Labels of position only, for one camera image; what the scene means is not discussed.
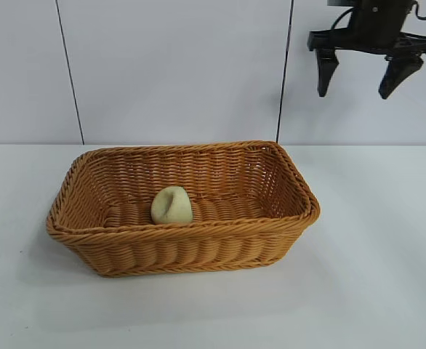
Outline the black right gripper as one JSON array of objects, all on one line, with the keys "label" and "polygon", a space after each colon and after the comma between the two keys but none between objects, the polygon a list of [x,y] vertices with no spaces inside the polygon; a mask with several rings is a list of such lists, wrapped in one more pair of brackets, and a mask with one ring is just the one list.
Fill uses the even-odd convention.
[{"label": "black right gripper", "polygon": [[389,98],[424,63],[420,55],[426,55],[426,36],[402,31],[411,12],[416,19],[426,21],[426,16],[419,14],[418,1],[350,1],[349,9],[330,29],[309,32],[308,49],[316,51],[318,95],[326,96],[339,65],[336,50],[350,50],[387,55],[388,65],[378,92],[383,100]]}]

